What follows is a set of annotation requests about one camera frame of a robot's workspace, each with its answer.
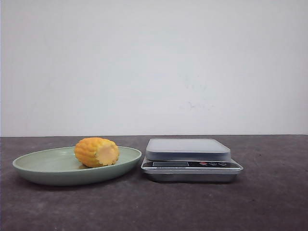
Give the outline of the yellow corn cob piece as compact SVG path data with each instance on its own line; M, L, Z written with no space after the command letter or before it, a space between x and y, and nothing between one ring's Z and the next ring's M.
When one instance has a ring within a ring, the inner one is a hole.
M84 138L74 148L76 159L87 167L114 165L120 156L118 146L111 140L99 137Z

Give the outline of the light green oval plate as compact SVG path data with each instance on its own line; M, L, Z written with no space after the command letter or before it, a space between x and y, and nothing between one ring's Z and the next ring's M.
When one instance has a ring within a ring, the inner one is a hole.
M18 175L42 185L75 186L118 178L131 171L141 158L141 151L119 147L119 160L111 166L89 168L75 158L74 147L48 149L25 154L13 161Z

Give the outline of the silver digital kitchen scale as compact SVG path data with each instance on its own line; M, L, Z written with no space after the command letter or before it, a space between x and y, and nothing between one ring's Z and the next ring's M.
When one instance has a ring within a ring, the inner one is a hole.
M243 167L215 139L150 139L141 165L152 181L231 182Z

